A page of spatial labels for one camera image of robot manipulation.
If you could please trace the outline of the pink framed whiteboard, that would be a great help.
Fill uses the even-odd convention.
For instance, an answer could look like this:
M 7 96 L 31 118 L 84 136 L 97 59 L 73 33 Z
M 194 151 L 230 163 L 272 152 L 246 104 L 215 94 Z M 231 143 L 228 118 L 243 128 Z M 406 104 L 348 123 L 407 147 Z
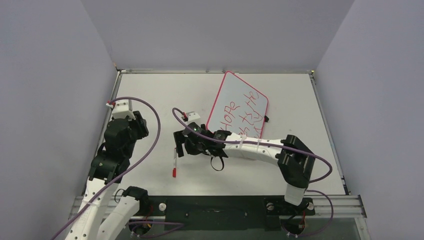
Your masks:
M 206 121 L 206 128 L 211 132 L 223 130 L 260 139 L 268 105 L 267 96 L 227 71 Z

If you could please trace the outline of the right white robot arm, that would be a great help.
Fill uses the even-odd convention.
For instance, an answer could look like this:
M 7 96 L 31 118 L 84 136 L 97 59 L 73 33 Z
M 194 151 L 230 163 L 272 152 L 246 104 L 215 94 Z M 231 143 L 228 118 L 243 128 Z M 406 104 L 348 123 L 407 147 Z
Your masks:
M 185 153 L 203 154 L 220 160 L 240 158 L 277 166 L 287 183 L 283 209 L 294 214 L 302 207 L 316 158 L 296 136 L 274 140 L 251 138 L 227 130 L 211 132 L 204 125 L 192 122 L 187 128 L 175 131 L 173 137 L 178 157 Z

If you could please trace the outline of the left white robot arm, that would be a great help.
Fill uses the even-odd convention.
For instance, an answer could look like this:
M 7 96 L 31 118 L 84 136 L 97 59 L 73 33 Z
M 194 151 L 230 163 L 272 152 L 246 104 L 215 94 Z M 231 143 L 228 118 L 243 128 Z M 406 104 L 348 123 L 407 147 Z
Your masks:
M 149 209 L 147 191 L 129 187 L 135 194 L 123 199 L 107 218 L 104 218 L 113 193 L 130 166 L 137 140 L 147 137 L 146 120 L 139 111 L 114 112 L 104 132 L 104 142 L 97 150 L 88 173 L 84 197 L 66 236 L 68 240 L 114 240 L 125 228 L 132 214 L 143 215 Z

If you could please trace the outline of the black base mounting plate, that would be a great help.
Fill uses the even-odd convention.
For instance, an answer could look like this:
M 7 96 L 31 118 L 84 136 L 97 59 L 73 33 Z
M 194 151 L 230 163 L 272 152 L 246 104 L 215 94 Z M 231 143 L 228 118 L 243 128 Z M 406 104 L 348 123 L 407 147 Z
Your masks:
M 134 215 L 136 219 L 163 217 L 182 223 L 184 231 L 278 231 L 284 222 L 298 223 L 302 216 L 316 214 L 310 197 L 294 206 L 282 195 L 150 196 L 149 203 Z

